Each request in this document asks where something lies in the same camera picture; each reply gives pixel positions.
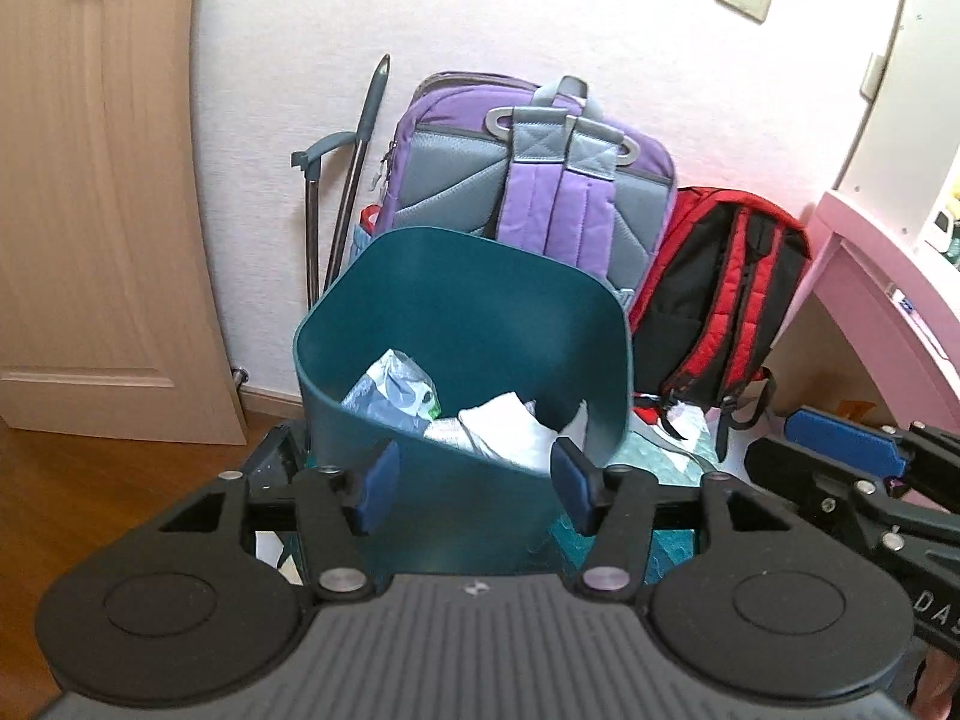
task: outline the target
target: purple backpack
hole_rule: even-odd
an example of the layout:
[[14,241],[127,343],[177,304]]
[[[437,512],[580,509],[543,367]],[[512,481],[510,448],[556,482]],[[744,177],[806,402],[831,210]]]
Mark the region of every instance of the purple backpack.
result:
[[676,194],[660,143],[604,119],[584,81],[430,76],[384,156],[374,234],[432,226],[576,266],[629,307]]

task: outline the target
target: circular pad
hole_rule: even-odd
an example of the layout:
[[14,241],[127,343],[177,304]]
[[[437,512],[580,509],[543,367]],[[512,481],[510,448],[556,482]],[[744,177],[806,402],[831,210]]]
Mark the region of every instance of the circular pad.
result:
[[678,660],[752,696],[827,700],[876,685],[913,632],[904,590],[828,536],[737,533],[670,571],[649,618]]
[[217,607],[209,584],[186,574],[148,574],[123,580],[104,601],[117,628],[137,637],[172,637],[205,622]]
[[265,673],[300,622],[290,584],[238,545],[162,533],[122,539],[59,579],[40,602],[35,630],[65,689],[109,704],[171,707]]
[[799,571],[757,574],[733,591],[733,606],[747,622],[771,634],[824,631],[846,607],[843,593],[827,580]]

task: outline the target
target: baseboard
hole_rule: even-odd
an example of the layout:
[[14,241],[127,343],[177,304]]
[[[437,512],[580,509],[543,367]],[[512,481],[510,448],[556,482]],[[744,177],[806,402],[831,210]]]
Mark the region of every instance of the baseboard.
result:
[[240,403],[247,412],[267,413],[284,419],[300,419],[304,416],[304,404],[298,395],[261,389],[259,386],[240,386]]

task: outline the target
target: teal trash bin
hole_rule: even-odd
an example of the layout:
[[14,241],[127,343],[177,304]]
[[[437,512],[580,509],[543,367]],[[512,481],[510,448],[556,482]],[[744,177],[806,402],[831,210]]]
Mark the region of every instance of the teal trash bin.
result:
[[540,422],[561,430],[587,401],[584,451],[603,466],[627,428],[628,341],[616,298],[577,269],[430,227],[376,239],[294,337],[317,463],[349,467],[384,437],[400,444],[394,505],[376,533],[359,539],[367,570],[387,577],[563,567],[559,552],[551,557],[549,550],[560,502],[547,476],[340,405],[372,362],[389,348],[412,357],[433,379],[443,416],[515,391],[521,401],[536,401]]

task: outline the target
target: wooden floor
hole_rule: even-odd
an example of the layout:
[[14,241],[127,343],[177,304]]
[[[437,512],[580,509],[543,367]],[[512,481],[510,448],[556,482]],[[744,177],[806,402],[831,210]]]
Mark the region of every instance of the wooden floor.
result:
[[0,420],[0,718],[58,690],[34,640],[37,601],[82,557],[242,463],[277,420],[248,415],[248,446],[170,445],[11,430]]

